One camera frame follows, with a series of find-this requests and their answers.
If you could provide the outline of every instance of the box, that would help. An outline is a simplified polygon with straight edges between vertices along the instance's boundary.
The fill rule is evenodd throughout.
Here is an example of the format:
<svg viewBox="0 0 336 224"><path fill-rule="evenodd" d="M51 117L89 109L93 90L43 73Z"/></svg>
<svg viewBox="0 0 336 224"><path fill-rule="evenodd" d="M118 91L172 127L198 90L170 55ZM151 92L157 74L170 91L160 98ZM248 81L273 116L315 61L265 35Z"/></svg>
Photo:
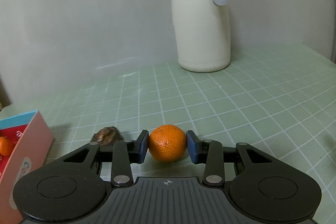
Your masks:
<svg viewBox="0 0 336 224"><path fill-rule="evenodd" d="M43 165L54 137L37 110L0 120L0 134L16 143L11 156L0 160L0 224L18 224L14 185Z"/></svg>

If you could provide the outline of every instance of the crosshair symbol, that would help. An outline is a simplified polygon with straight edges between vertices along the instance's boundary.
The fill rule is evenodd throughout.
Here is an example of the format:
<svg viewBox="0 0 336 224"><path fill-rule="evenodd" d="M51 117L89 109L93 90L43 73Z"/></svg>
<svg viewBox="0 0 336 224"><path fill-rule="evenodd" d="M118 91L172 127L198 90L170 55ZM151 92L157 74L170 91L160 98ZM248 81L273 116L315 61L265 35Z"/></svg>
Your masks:
<svg viewBox="0 0 336 224"><path fill-rule="evenodd" d="M166 184L166 185L170 185L170 184L172 184L174 182L172 182L171 180L167 179L163 183Z"/></svg>

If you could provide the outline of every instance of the gray wall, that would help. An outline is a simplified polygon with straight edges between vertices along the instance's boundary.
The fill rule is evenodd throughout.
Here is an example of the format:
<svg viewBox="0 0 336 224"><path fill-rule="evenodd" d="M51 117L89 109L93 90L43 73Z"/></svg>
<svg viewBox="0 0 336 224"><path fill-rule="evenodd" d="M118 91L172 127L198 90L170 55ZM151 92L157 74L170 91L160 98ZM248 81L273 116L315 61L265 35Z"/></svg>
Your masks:
<svg viewBox="0 0 336 224"><path fill-rule="evenodd" d="M334 0L229 0L233 47L306 43L330 58ZM170 0L0 0L13 102L177 58Z"/></svg>

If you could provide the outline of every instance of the cream thermos jug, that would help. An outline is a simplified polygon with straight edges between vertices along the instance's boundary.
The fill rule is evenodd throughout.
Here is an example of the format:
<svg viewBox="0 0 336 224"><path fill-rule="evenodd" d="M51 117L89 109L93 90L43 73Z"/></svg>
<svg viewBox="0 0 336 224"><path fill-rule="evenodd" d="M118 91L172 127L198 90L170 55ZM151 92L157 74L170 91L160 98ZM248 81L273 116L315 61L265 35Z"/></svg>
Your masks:
<svg viewBox="0 0 336 224"><path fill-rule="evenodd" d="M226 0L171 0L178 62L186 70L211 72L230 62Z"/></svg>

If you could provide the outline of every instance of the orange fruit in box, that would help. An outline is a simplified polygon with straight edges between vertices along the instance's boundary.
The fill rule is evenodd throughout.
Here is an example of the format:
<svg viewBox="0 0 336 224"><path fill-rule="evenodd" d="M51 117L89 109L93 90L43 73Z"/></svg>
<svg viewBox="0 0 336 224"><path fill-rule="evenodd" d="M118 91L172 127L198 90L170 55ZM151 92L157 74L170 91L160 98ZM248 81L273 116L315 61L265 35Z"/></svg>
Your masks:
<svg viewBox="0 0 336 224"><path fill-rule="evenodd" d="M158 127L148 139L149 152L154 159L161 162L176 161L184 154L186 147L186 135L173 124Z"/></svg>
<svg viewBox="0 0 336 224"><path fill-rule="evenodd" d="M14 150L15 145L6 137L0 137L0 155L9 157Z"/></svg>

